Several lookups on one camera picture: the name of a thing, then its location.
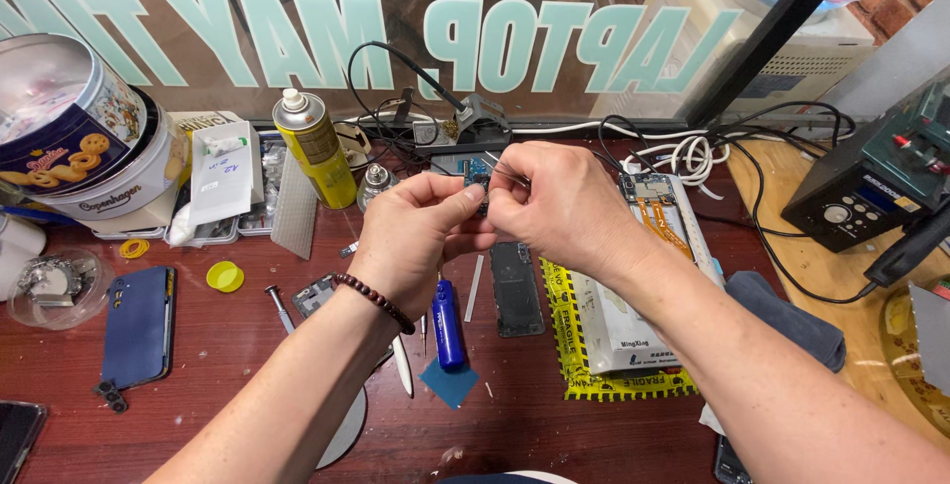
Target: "small glass bottle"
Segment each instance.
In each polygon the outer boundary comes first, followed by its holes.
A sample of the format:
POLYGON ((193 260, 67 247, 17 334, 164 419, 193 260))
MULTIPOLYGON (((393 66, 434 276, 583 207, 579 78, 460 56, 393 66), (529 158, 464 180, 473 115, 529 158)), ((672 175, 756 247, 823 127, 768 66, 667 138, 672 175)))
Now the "small glass bottle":
POLYGON ((356 192, 356 205, 359 206, 359 210, 366 213, 366 206, 371 199, 376 198, 376 195, 389 187, 395 186, 398 182, 399 179, 386 168, 377 163, 371 163, 370 167, 366 169, 359 190, 356 192))

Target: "blue screwdriver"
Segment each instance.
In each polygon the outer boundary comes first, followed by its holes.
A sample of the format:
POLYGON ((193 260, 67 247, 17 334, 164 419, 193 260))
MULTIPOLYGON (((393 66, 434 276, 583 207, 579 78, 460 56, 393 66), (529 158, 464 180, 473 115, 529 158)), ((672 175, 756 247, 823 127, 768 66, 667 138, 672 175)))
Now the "blue screwdriver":
POLYGON ((442 279, 439 271, 439 284, 435 286, 432 298, 432 324, 435 327, 435 345, 439 350, 439 367, 453 369, 466 362, 462 337, 459 334, 459 320, 455 315, 455 294, 452 282, 442 279))

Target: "forearm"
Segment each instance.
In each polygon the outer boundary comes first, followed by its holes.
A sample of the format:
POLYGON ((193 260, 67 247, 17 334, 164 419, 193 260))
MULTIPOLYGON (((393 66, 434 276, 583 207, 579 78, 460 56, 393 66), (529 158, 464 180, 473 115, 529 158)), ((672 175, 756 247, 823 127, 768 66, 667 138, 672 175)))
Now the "forearm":
POLYGON ((149 482, 304 482, 398 324, 349 287, 149 482))
POLYGON ((899 478, 898 468, 924 481, 950 470, 943 452, 839 381, 678 252, 644 243, 646 256, 628 247, 628 270, 618 271, 611 285, 690 371, 757 481, 884 481, 899 478))

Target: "white cable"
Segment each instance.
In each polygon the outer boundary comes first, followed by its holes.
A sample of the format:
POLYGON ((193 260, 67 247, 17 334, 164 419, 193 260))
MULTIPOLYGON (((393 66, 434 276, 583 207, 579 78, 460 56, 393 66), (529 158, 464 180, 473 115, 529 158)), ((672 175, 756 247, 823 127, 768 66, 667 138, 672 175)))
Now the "white cable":
MULTIPOLYGON (((394 116, 395 114, 396 114, 395 111, 384 111, 384 112, 379 113, 379 117, 388 118, 388 117, 394 116)), ((409 116, 412 118, 417 118, 421 120, 427 120, 427 121, 432 120, 431 117, 422 115, 420 113, 409 113, 409 116)), ((350 122, 360 122, 362 120, 371 119, 371 118, 372 116, 370 115, 364 115, 362 117, 354 117, 347 120, 350 122)), ((586 122, 586 123, 581 123, 581 124, 576 124, 576 125, 571 125, 571 126, 544 127, 544 128, 538 128, 538 129, 535 129, 535 128, 512 129, 511 132, 515 134, 543 135, 543 134, 548 134, 548 133, 564 133, 565 131, 573 131, 575 129, 582 129, 585 127, 595 127, 595 126, 600 126, 600 121, 586 122)), ((635 139, 640 138, 639 135, 637 135, 634 131, 624 129, 617 125, 604 123, 603 126, 610 128, 613 131, 616 131, 618 133, 622 133, 628 137, 633 137, 635 139)), ((702 192, 706 193, 711 198, 723 199, 724 197, 713 193, 704 184, 706 182, 706 179, 709 177, 710 173, 713 172, 713 166, 729 159, 729 154, 730 154, 729 145, 723 145, 722 146, 723 155, 718 158, 715 157, 713 155, 713 149, 710 147, 709 139, 707 139, 706 137, 703 137, 706 133, 708 133, 706 129, 691 129, 688 131, 679 131, 679 132, 667 133, 663 135, 644 135, 643 136, 644 139, 651 140, 651 141, 663 140, 663 139, 678 139, 680 137, 685 137, 685 138, 678 144, 651 146, 650 148, 646 150, 640 150, 636 152, 636 154, 639 156, 644 156, 646 154, 658 152, 659 150, 671 149, 672 153, 670 157, 655 163, 654 167, 659 168, 660 166, 669 164, 670 169, 671 169, 671 174, 676 175, 677 165, 680 162, 685 162, 686 170, 690 174, 679 176, 679 178, 683 181, 684 186, 697 186, 702 192), (685 153, 683 154, 684 157, 680 159, 679 156, 681 153, 684 152, 684 149, 685 149, 685 153)), ((736 131, 728 135, 725 135, 725 137, 746 135, 747 133, 748 132, 744 132, 744 131, 736 131)), ((846 135, 842 135, 838 137, 838 141, 847 139, 848 137, 851 137, 852 135, 854 134, 849 133, 846 135)), ((778 143, 784 143, 786 141, 785 139, 782 139, 780 137, 775 137, 771 135, 763 135, 759 133, 753 134, 753 137, 755 139, 761 139, 763 141, 775 141, 778 143)), ((830 141, 830 139, 819 140, 816 142, 822 142, 822 141, 830 141)), ((630 169, 628 169, 628 165, 633 159, 634 159, 634 156, 630 155, 626 159, 620 162, 620 164, 623 166, 623 170, 627 174, 631 174, 630 169)))

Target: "yellow bottle cap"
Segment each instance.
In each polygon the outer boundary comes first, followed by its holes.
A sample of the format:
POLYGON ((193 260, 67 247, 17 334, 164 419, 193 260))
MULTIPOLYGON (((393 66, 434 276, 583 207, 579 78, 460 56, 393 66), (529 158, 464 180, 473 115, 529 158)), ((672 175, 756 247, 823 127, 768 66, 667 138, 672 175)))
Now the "yellow bottle cap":
POLYGON ((244 271, 240 270, 231 261, 219 261, 211 265, 205 279, 208 285, 220 292, 231 293, 236 291, 241 284, 244 284, 244 271))

